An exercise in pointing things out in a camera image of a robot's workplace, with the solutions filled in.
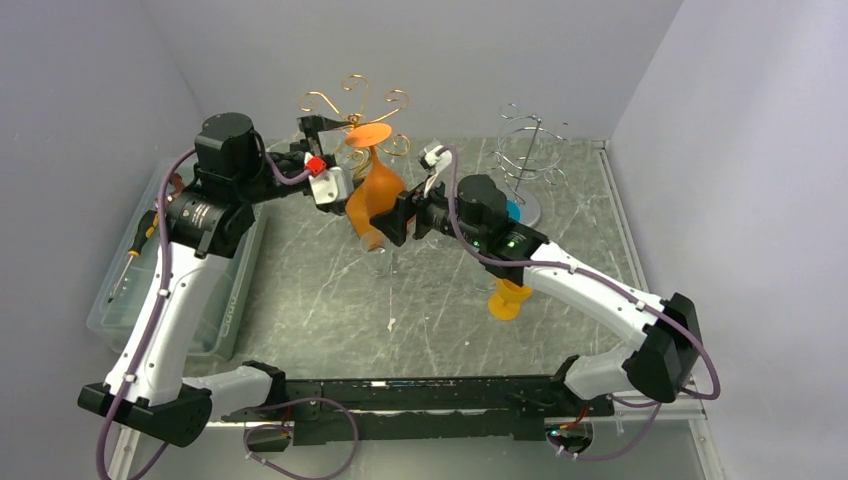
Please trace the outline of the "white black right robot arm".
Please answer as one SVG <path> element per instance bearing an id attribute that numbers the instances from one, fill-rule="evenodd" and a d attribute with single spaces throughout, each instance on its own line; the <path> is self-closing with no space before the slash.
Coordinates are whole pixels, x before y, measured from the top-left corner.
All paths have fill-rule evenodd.
<path id="1" fill-rule="evenodd" d="M 640 291 L 579 261 L 539 231 L 512 219 L 506 195 L 488 176 L 462 178 L 453 198 L 445 184 L 430 192 L 422 185 L 398 194 L 390 209 L 370 223 L 394 245 L 431 231 L 470 247 L 499 280 L 561 300 L 616 334 L 623 346 L 595 356 L 568 358 L 554 376 L 551 401 L 574 415 L 589 400 L 636 390 L 672 403 L 685 390 L 702 353 L 693 301 Z"/>

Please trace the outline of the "gold wire glass rack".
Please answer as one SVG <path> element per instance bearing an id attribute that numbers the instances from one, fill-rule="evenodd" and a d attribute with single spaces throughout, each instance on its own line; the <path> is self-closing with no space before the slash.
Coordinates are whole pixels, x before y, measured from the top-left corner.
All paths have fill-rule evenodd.
<path id="1" fill-rule="evenodd" d="M 404 134 L 395 133 L 387 123 L 390 117 L 404 110 L 409 105 L 410 97 L 408 93 L 401 89 L 390 90 L 383 96 L 383 100 L 388 104 L 394 104 L 394 107 L 381 116 L 368 118 L 366 115 L 366 108 L 370 97 L 368 79 L 360 74 L 351 74 L 341 82 L 341 88 L 346 92 L 353 92 L 359 86 L 363 87 L 363 92 L 359 108 L 356 111 L 345 113 L 326 94 L 320 91 L 308 91 L 297 102 L 298 108 L 302 112 L 314 114 L 318 108 L 317 103 L 321 100 L 341 121 L 341 126 L 329 128 L 330 131 L 341 130 L 346 135 L 344 144 L 339 144 L 333 151 L 333 154 L 342 153 L 342 159 L 351 168 L 355 181 L 365 178 L 374 162 L 374 158 L 379 158 L 380 153 L 390 157 L 400 157 L 408 154 L 411 148 L 409 138 Z M 371 124 L 386 126 L 388 132 L 385 135 L 382 133 L 378 134 L 375 140 L 354 140 L 352 143 L 348 141 L 348 137 L 354 130 Z"/>

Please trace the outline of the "clear plastic storage box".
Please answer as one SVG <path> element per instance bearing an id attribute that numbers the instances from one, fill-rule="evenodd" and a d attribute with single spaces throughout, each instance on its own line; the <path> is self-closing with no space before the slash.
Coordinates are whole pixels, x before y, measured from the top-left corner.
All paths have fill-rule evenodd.
<path id="1" fill-rule="evenodd" d="M 191 340 L 188 356 L 200 361 L 227 361 L 234 355 L 236 338 L 252 282 L 253 269 L 261 245 L 267 212 L 254 208 L 255 222 L 242 237 L 235 256 L 229 261 L 212 292 L 196 302 L 200 320 Z M 158 243 L 153 238 L 130 265 L 127 244 L 134 228 L 125 229 L 122 246 L 114 254 L 109 270 L 94 300 L 86 325 L 116 353 L 125 348 L 144 304 L 157 269 Z"/>

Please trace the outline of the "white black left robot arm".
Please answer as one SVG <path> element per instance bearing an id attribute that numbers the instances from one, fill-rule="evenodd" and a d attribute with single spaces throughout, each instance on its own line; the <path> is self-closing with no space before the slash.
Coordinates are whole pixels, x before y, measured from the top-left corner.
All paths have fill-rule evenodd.
<path id="1" fill-rule="evenodd" d="M 175 198 L 165 188 L 156 194 L 156 271 L 130 339 L 106 378 L 81 389 L 80 408 L 177 447 L 190 445 L 210 420 L 243 409 L 272 420 L 285 411 L 286 376 L 276 367 L 249 361 L 198 378 L 183 369 L 255 206 L 298 193 L 338 214 L 352 194 L 351 176 L 320 143 L 323 132 L 345 122 L 307 115 L 298 127 L 301 140 L 271 153 L 247 115 L 205 120 L 187 153 L 192 180 Z"/>

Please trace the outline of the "orange plastic goblet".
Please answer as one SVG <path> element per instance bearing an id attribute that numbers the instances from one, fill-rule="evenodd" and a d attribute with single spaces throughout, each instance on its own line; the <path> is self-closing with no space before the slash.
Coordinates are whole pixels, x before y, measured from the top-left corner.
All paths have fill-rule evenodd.
<path id="1" fill-rule="evenodd" d="M 385 166 L 377 153 L 377 146 L 391 134 L 390 125 L 376 122 L 357 126 L 345 137 L 347 146 L 366 148 L 371 160 L 370 170 L 345 206 L 347 218 L 359 238 L 374 229 L 371 218 L 391 210 L 397 195 L 406 189 L 403 179 Z"/>

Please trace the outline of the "yellow plastic goblet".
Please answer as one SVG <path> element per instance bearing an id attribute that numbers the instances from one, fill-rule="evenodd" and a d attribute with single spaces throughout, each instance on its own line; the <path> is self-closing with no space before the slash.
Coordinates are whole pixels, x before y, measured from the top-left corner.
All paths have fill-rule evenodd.
<path id="1" fill-rule="evenodd" d="M 534 290 L 517 285 L 506 279 L 497 279 L 495 290 L 488 300 L 489 313 L 501 321 L 514 320 L 520 313 L 522 304 Z"/>

